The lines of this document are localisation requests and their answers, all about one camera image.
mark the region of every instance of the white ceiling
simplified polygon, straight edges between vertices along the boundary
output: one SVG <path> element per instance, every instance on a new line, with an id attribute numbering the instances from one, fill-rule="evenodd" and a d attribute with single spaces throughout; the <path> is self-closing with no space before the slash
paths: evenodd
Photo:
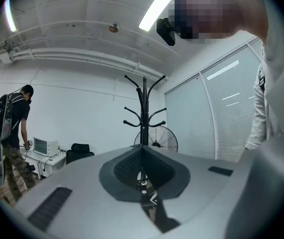
<path id="1" fill-rule="evenodd" d="M 12 33 L 0 9 L 0 45 L 12 49 L 77 48 L 114 55 L 170 75 L 189 56 L 203 48 L 176 37 L 168 46 L 156 33 L 138 25 L 153 0 L 10 0 L 17 27 Z M 118 22 L 118 33 L 108 25 Z"/>

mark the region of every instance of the black slot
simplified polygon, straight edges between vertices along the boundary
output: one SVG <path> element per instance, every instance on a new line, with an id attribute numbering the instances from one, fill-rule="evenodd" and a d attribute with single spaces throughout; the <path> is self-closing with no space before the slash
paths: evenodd
<path id="1" fill-rule="evenodd" d="M 71 189 L 56 188 L 29 216 L 28 220 L 30 223 L 45 232 L 71 193 Z"/>
<path id="2" fill-rule="evenodd" d="M 231 176 L 233 173 L 233 170 L 217 167 L 217 166 L 211 166 L 208 168 L 209 171 L 214 172 L 214 173 L 219 173 L 225 176 Z"/>

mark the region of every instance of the ceiling pipe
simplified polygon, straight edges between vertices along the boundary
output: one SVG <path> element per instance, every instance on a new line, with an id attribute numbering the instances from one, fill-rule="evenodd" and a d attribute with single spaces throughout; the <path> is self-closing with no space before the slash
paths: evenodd
<path id="1" fill-rule="evenodd" d="M 59 39 L 59 38 L 80 38 L 80 39 L 90 39 L 90 40 L 96 40 L 96 41 L 101 41 L 101 42 L 104 42 L 104 43 L 109 43 L 111 45 L 115 45 L 115 46 L 119 46 L 119 47 L 122 47 L 124 49 L 128 49 L 128 50 L 132 50 L 132 51 L 135 51 L 135 52 L 138 52 L 138 53 L 141 53 L 142 55 L 146 56 L 146 57 L 149 57 L 150 59 L 153 59 L 161 64 L 164 64 L 164 62 L 160 59 L 157 59 L 139 49 L 136 49 L 136 48 L 133 48 L 133 47 L 130 47 L 128 45 L 124 45 L 124 44 L 121 44 L 121 43 L 116 43 L 116 42 L 113 42 L 113 41 L 109 41 L 109 40 L 105 40 L 105 39 L 100 39 L 100 38 L 94 38 L 94 37 L 91 37 L 91 36 L 85 36 L 85 35 L 54 35 L 54 36 L 47 36 L 47 37 L 39 37 L 39 38 L 34 38 L 34 39 L 31 39 L 31 40 L 27 40 L 27 41 L 22 41 L 20 43 L 17 43 L 15 44 L 12 48 L 16 48 L 16 47 L 21 47 L 21 46 L 25 46 L 25 45 L 30 45 L 30 44 L 33 44 L 33 43 L 36 43 L 36 42 L 41 42 L 41 41 L 46 41 L 46 40 L 52 40 L 52 39 Z"/>
<path id="2" fill-rule="evenodd" d="M 116 63 L 116 62 L 112 62 L 110 64 L 110 61 L 106 60 L 106 59 L 102 59 L 102 58 L 97 59 L 97 58 L 94 58 L 94 57 L 86 57 L 84 55 L 77 55 L 77 54 L 48 53 L 48 54 L 34 54 L 33 57 L 34 58 L 37 58 L 37 57 L 70 57 L 70 58 L 79 58 L 79 59 L 84 59 L 84 60 L 88 60 L 88 61 L 101 62 L 101 63 L 104 63 L 104 64 L 109 64 L 109 65 L 112 65 L 112 66 L 121 67 L 121 68 L 130 70 L 130 71 L 134 70 L 133 68 L 128 67 L 127 65 L 124 65 L 124 64 L 120 64 L 120 63 Z"/>
<path id="3" fill-rule="evenodd" d="M 31 59 L 30 56 L 24 55 L 24 56 L 19 56 L 16 57 L 15 60 L 24 60 L 24 59 Z M 104 64 L 104 63 L 99 63 L 99 62 L 95 62 L 95 61 L 89 61 L 89 60 L 85 60 L 85 59 L 76 59 L 76 58 L 61 58 L 61 57 L 35 57 L 35 59 L 50 59 L 50 60 L 63 60 L 63 61 L 75 61 L 75 62 L 82 62 L 82 63 L 90 63 L 90 64 L 96 64 L 96 65 L 102 65 L 105 67 L 109 67 L 109 68 L 114 68 L 114 69 L 118 69 L 121 71 L 125 71 L 125 72 L 130 72 L 133 73 L 132 70 L 127 70 L 124 68 L 120 68 L 118 66 L 113 66 L 110 64 Z M 153 81 L 157 81 L 157 78 L 154 78 L 153 76 L 149 75 L 149 74 L 145 74 L 145 73 L 139 73 L 139 72 L 135 72 L 135 74 L 139 75 L 139 76 L 146 76 L 148 79 L 151 79 Z"/>
<path id="4" fill-rule="evenodd" d="M 62 56 L 65 56 L 66 53 L 84 54 L 84 55 L 89 55 L 89 56 L 93 56 L 93 57 L 99 57 L 99 58 L 109 59 L 109 60 L 112 60 L 112 61 L 117 61 L 117 62 L 123 63 L 125 65 L 130 65 L 134 68 L 136 67 L 136 62 L 133 62 L 133 61 L 130 61 L 130 60 L 127 60 L 127 59 L 124 59 L 124 58 L 119 58 L 119 57 L 116 57 L 116 56 L 113 56 L 113 55 L 109 55 L 109 54 L 105 54 L 105 53 L 101 53 L 101 52 L 96 52 L 96 51 L 90 51 L 90 50 L 72 49 L 72 48 L 38 48 L 38 49 L 31 49 L 31 52 L 34 56 L 36 56 L 37 53 L 41 53 L 41 52 L 46 53 L 46 54 L 48 54 L 48 52 L 61 52 L 61 53 L 64 53 L 64 54 L 62 54 Z M 23 51 L 11 53 L 11 55 L 13 57 L 23 55 L 23 54 L 29 54 L 29 51 L 23 50 Z M 151 74 L 154 74 L 158 77 L 162 76 L 161 73 L 159 73 L 159 72 L 157 72 L 157 71 L 155 71 L 151 68 L 148 68 L 146 66 L 143 66 L 143 65 L 139 65 L 139 69 L 146 71 L 146 72 L 149 72 Z"/>

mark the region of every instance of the window blinds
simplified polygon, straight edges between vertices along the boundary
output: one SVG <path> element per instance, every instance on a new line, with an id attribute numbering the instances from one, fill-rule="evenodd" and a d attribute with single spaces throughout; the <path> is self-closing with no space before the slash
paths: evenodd
<path id="1" fill-rule="evenodd" d="M 202 73 L 216 119 L 218 159 L 237 161 L 244 150 L 254 115 L 253 86 L 259 64 L 245 47 Z"/>
<path id="2" fill-rule="evenodd" d="M 256 38 L 249 42 L 251 48 L 257 53 L 258 57 L 262 59 L 263 51 L 262 51 L 262 41 L 259 38 Z"/>
<path id="3" fill-rule="evenodd" d="M 215 158 L 210 106 L 200 76 L 165 94 L 168 128 L 178 141 L 178 152 Z"/>

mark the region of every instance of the camouflage pants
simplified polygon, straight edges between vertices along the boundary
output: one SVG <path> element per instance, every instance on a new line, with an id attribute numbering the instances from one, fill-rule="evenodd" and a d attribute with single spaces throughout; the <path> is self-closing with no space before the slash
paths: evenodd
<path id="1" fill-rule="evenodd" d="M 19 149 L 7 146 L 4 148 L 4 154 L 7 183 L 10 192 L 13 195 L 13 198 L 17 202 L 18 199 L 22 196 L 22 194 L 17 186 L 16 179 L 13 175 L 12 166 L 14 166 L 17 169 L 18 173 L 22 176 L 27 189 L 32 188 L 36 184 L 34 179 L 32 178 L 31 171 L 29 171 L 27 167 L 27 162 L 23 160 Z"/>

